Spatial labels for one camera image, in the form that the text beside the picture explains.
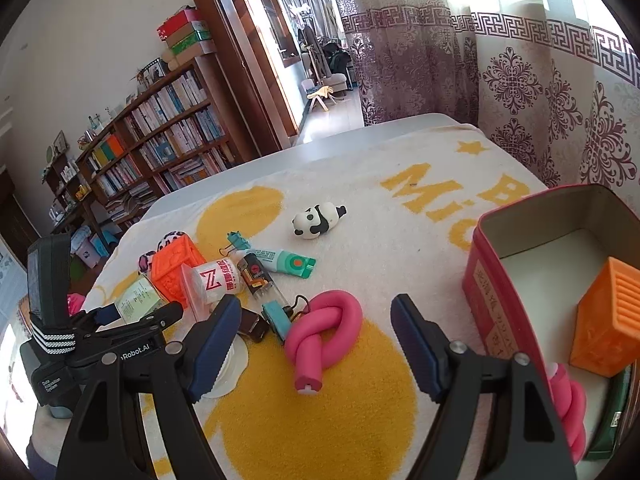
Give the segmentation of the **dark orange rubber cube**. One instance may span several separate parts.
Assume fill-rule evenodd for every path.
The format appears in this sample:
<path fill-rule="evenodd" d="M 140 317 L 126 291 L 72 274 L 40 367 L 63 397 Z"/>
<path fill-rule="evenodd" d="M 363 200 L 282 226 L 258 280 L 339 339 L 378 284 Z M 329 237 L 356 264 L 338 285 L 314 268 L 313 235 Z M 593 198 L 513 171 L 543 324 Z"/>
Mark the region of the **dark orange rubber cube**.
<path fill-rule="evenodd" d="M 184 234 L 169 246 L 160 250 L 153 258 L 151 282 L 168 301 L 177 301 L 186 307 L 186 296 L 182 291 L 181 267 L 185 264 L 195 268 L 205 262 L 205 258 Z"/>

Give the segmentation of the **black orange striped lighter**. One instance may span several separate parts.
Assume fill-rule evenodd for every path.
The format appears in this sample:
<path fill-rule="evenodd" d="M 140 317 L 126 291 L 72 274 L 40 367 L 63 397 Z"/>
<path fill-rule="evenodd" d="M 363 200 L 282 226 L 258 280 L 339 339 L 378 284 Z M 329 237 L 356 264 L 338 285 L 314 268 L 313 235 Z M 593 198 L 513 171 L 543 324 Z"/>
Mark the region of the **black orange striped lighter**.
<path fill-rule="evenodd" d="M 248 252 L 238 262 L 238 269 L 250 294 L 258 304 L 282 304 L 279 289 L 259 259 Z"/>

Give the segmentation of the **teal binder clip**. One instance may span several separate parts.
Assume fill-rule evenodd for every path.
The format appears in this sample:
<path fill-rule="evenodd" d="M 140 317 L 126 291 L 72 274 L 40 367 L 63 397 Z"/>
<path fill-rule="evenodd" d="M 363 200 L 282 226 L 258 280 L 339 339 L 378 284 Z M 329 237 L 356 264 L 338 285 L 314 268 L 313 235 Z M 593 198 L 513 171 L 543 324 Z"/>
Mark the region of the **teal binder clip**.
<path fill-rule="evenodd" d="M 219 253 L 223 257 L 228 257 L 234 252 L 246 252 L 252 246 L 250 242 L 239 232 L 232 231 L 227 234 L 228 244 L 219 249 Z"/>

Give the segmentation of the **small wooden stool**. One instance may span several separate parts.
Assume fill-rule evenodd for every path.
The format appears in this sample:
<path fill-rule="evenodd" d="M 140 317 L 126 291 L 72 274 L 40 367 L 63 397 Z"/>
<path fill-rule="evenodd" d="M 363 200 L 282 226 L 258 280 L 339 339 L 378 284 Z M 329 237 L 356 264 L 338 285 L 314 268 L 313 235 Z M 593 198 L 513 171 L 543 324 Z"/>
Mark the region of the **small wooden stool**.
<path fill-rule="evenodd" d="M 316 105 L 320 106 L 324 112 L 329 111 L 326 101 L 336 103 L 333 96 L 333 89 L 330 86 L 320 86 L 309 89 L 306 92 L 309 110 L 313 110 Z"/>

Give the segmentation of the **teal white ointment tube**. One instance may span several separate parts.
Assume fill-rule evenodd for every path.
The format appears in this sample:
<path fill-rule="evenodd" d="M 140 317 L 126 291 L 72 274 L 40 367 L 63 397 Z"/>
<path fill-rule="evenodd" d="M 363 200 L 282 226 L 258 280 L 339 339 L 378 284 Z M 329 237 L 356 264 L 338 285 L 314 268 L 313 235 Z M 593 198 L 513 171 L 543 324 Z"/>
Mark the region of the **teal white ointment tube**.
<path fill-rule="evenodd" d="M 269 272 L 288 274 L 296 278 L 309 278 L 316 266 L 315 258 L 301 256 L 284 249 L 252 248 L 250 253 L 255 255 Z"/>

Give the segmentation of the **black white cow ball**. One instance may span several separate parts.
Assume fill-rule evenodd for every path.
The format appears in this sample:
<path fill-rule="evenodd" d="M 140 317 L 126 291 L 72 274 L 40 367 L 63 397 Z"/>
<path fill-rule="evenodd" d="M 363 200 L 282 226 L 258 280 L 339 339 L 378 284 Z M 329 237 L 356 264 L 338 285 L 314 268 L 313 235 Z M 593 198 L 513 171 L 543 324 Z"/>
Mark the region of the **black white cow ball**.
<path fill-rule="evenodd" d="M 182 237 L 184 232 L 182 231 L 171 231 L 165 234 L 160 241 L 157 243 L 155 249 L 150 250 L 149 252 L 145 252 L 138 259 L 138 272 L 142 275 L 149 275 L 152 270 L 152 262 L 154 256 L 165 247 L 169 246 L 175 240 L 178 240 L 179 237 Z"/>

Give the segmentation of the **panda squishy toy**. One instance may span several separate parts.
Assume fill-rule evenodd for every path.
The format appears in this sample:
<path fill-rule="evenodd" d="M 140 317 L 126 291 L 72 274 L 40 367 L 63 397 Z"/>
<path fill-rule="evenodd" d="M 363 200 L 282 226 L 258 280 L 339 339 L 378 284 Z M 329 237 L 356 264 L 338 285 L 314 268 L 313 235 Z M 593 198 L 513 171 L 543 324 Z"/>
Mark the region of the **panda squishy toy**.
<path fill-rule="evenodd" d="M 330 202 L 309 207 L 293 218 L 294 235 L 303 240 L 314 240 L 334 229 L 345 214 L 347 208 L 344 205 L 336 206 Z"/>

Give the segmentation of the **small dark wooden shelf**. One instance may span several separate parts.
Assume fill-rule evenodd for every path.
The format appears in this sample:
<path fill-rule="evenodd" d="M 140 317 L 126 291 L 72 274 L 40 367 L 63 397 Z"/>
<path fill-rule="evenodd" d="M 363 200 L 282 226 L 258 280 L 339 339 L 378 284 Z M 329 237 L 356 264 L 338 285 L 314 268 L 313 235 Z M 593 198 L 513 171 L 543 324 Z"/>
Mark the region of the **small dark wooden shelf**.
<path fill-rule="evenodd" d="M 90 226 L 91 232 L 98 237 L 105 249 L 108 243 L 104 238 L 101 226 L 93 213 L 92 205 L 96 202 L 96 193 L 90 188 L 79 171 L 75 159 L 66 152 L 50 148 L 47 155 L 46 168 L 42 170 L 41 182 L 53 193 L 53 202 L 49 216 L 53 223 L 51 232 L 71 233 L 84 224 Z"/>

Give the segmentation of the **light orange rubber cube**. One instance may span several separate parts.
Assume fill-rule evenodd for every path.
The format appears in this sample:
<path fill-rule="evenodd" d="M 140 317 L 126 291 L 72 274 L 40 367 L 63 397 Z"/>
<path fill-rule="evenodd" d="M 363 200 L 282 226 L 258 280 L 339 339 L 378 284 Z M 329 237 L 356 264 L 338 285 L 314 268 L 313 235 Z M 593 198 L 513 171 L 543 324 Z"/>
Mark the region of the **light orange rubber cube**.
<path fill-rule="evenodd" d="M 639 359 L 639 270 L 608 257 L 577 305 L 570 365 L 611 378 Z"/>

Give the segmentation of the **dark brown small packet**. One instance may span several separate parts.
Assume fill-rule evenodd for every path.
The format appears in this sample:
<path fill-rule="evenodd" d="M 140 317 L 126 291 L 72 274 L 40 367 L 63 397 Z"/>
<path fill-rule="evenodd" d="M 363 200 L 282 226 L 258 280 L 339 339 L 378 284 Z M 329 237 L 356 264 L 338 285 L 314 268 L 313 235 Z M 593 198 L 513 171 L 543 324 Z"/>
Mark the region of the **dark brown small packet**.
<path fill-rule="evenodd" d="M 261 342 L 269 331 L 269 324 L 260 314 L 245 308 L 241 309 L 241 323 L 238 329 L 241 336 L 250 338 L 253 342 Z"/>

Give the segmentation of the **pale green carton box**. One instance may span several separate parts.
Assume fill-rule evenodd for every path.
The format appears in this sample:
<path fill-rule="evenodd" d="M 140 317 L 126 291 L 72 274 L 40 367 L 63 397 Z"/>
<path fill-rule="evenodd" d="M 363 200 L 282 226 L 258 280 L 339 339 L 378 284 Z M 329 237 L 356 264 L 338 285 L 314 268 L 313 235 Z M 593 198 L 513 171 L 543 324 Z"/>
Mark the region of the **pale green carton box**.
<path fill-rule="evenodd" d="M 114 305 L 126 324 L 142 320 L 145 315 L 163 307 L 166 299 L 144 275 L 140 275 L 117 297 Z"/>

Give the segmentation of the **purple patterned curtain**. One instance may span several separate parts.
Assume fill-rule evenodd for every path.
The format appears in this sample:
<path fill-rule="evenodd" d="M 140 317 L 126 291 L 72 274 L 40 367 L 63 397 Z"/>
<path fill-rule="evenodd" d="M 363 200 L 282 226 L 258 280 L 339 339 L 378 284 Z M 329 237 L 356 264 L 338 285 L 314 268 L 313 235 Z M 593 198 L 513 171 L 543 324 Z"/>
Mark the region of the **purple patterned curtain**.
<path fill-rule="evenodd" d="M 638 204 L 639 57 L 601 0 L 336 2 L 367 124 L 442 113 Z"/>

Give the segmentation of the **white round plastic lid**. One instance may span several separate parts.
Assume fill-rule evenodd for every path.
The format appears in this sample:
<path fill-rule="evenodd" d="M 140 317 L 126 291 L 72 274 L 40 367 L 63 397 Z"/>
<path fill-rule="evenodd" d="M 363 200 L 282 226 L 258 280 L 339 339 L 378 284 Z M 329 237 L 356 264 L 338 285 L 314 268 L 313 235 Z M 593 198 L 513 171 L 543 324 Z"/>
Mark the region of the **white round plastic lid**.
<path fill-rule="evenodd" d="M 203 394 L 207 399 L 226 396 L 238 385 L 240 377 L 248 365 L 247 345 L 242 337 L 235 336 L 213 387 Z"/>

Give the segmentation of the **pink knotted foam tube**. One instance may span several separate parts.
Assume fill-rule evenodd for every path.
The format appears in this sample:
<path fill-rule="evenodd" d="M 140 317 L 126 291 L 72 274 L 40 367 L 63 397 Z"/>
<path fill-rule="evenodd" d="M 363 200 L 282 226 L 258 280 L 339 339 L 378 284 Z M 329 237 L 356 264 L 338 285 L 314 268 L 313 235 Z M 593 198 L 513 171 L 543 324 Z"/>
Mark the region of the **pink knotted foam tube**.
<path fill-rule="evenodd" d="M 320 292 L 292 324 L 284 351 L 294 366 L 294 388 L 316 394 L 323 387 L 323 372 L 352 350 L 363 320 L 362 307 L 350 292 Z"/>

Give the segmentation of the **green cosmetic tube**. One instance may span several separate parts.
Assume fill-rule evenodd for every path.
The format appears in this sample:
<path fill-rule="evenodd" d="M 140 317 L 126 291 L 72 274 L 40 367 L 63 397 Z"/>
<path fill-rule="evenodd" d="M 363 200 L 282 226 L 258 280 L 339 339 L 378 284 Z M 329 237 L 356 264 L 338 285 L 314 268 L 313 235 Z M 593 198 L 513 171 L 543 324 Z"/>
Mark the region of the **green cosmetic tube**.
<path fill-rule="evenodd" d="M 628 365 L 608 381 L 604 408 L 584 460 L 596 462 L 608 460 L 612 456 L 618 424 L 625 411 L 633 369 L 632 365 Z"/>

